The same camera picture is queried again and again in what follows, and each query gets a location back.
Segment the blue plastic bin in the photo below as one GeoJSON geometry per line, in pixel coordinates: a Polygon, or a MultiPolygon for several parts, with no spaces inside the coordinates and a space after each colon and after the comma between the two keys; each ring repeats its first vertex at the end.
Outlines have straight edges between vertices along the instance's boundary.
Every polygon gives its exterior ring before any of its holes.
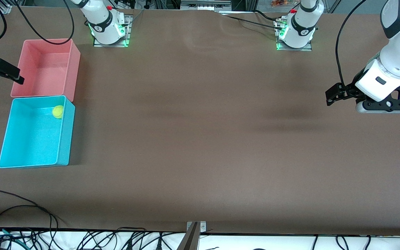
{"type": "Polygon", "coordinates": [[[0,153],[0,169],[67,166],[76,108],[64,95],[14,98],[0,153]],[[62,119],[51,114],[64,106],[62,119]]]}

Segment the metal table edge bracket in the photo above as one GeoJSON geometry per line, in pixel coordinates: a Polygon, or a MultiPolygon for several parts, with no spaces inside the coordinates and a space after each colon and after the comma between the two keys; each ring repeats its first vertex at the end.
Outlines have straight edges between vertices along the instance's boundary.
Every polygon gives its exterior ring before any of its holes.
{"type": "Polygon", "coordinates": [[[206,221],[187,222],[187,242],[183,250],[198,250],[198,244],[202,233],[206,232],[206,221]]]}

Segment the pink plastic bin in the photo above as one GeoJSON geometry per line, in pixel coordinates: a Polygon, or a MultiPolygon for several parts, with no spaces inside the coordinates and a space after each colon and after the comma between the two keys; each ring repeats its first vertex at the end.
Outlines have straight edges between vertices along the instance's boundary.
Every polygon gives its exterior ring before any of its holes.
{"type": "Polygon", "coordinates": [[[18,62],[24,84],[13,83],[12,98],[64,95],[74,100],[81,53],[73,40],[25,40],[18,62]]]}

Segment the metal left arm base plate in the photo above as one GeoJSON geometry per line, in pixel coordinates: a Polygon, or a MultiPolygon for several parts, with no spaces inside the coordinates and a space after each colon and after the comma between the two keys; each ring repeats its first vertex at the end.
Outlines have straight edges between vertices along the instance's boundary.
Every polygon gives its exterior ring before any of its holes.
{"type": "Polygon", "coordinates": [[[303,28],[297,26],[290,19],[277,18],[273,21],[276,30],[276,49],[288,51],[312,51],[311,39],[315,27],[303,28]]]}

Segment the aluminium frame bar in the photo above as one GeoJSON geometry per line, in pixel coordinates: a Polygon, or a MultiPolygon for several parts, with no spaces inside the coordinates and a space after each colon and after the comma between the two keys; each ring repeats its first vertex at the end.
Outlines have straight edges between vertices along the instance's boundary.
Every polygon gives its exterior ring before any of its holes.
{"type": "Polygon", "coordinates": [[[180,10],[232,11],[231,0],[180,0],[180,10]]]}

